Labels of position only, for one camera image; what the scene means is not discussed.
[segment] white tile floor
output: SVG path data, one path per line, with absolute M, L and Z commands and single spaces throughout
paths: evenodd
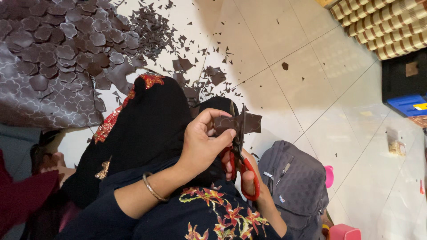
M 145 2 L 154 2 L 156 9 L 166 0 Z M 314 0 L 175 4 L 158 12 L 170 15 L 169 24 L 178 30 L 176 37 L 195 40 L 194 44 L 186 41 L 185 46 L 190 46 L 186 55 L 199 63 L 186 77 L 196 81 L 203 67 L 221 67 L 231 87 L 243 96 L 229 93 L 226 97 L 263 116 L 263 133 L 247 135 L 246 149 L 252 147 L 250 152 L 261 157 L 275 140 L 286 140 L 324 165 L 332 165 L 330 215 L 335 224 L 360 228 L 364 240 L 427 239 L 427 203 L 419 193 L 427 169 L 422 130 L 381 103 L 381 63 L 348 38 L 329 11 Z M 129 15 L 137 7 L 137 0 L 128 0 L 118 13 Z M 197 54 L 197 45 L 210 55 Z M 234 54 L 227 64 L 222 63 L 226 47 Z M 159 63 L 172 70 L 171 60 L 176 58 L 163 52 L 157 66 L 148 61 L 147 67 L 166 74 Z M 289 65 L 287 71 L 283 62 Z M 136 76 L 131 74 L 127 80 L 133 82 Z M 219 85 L 213 92 L 223 88 Z M 115 90 L 112 86 L 99 91 L 107 106 L 104 116 L 118 107 Z M 58 150 L 69 167 L 78 164 L 94 131 L 96 127 L 64 136 Z M 406 144 L 407 157 L 389 154 L 386 131 L 395 132 Z

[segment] backpack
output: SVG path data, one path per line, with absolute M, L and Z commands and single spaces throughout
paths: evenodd
M 294 239 L 322 239 L 320 216 L 329 203 L 323 165 L 292 143 L 276 141 L 258 169 Z

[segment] scissors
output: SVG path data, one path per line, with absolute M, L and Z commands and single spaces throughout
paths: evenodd
M 233 117 L 235 117 L 233 101 L 231 101 L 231 103 L 230 103 L 230 113 Z M 241 117 L 243 118 L 243 120 L 241 121 L 242 126 L 240 126 L 240 128 L 238 128 L 236 137 L 233 139 L 233 146 L 230 150 L 230 164 L 232 167 L 231 179 L 234 180 L 236 178 L 236 174 L 237 174 L 236 167 L 239 166 L 239 162 L 241 163 L 240 179 L 242 179 L 244 172 L 246 172 L 247 170 L 252 171 L 254 173 L 255 195 L 249 195 L 244 190 L 242 180 L 240 181 L 240 188 L 241 188 L 242 194 L 245 196 L 245 198 L 247 198 L 251 201 L 255 201 L 260 196 L 260 182 L 259 182 L 258 176 L 255 173 L 255 170 L 252 167 L 249 160 L 242 156 L 243 138 L 245 136 L 245 126 L 246 126 L 246 107 L 245 107 L 245 105 L 243 105 Z

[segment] black floral top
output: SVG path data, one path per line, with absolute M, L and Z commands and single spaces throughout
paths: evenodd
M 241 198 L 234 184 L 224 180 L 220 164 L 215 161 L 172 194 L 168 202 L 160 203 L 139 220 L 121 211 L 114 189 L 138 181 L 146 167 L 109 176 L 101 186 L 102 196 L 68 223 L 57 239 L 292 239 L 289 233 L 280 238 L 268 221 Z M 200 187 L 188 187 L 196 183 Z

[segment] gold bracelet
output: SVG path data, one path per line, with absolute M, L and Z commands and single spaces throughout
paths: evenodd
M 153 196 L 155 196 L 157 199 L 159 199 L 162 202 L 167 202 L 167 199 L 162 198 L 160 195 L 158 195 L 153 188 L 151 188 L 150 184 L 147 181 L 147 177 L 153 175 L 152 173 L 144 173 L 144 175 L 142 175 L 142 179 L 144 180 L 145 186 L 148 188 L 148 190 L 151 192 L 151 194 L 153 194 Z

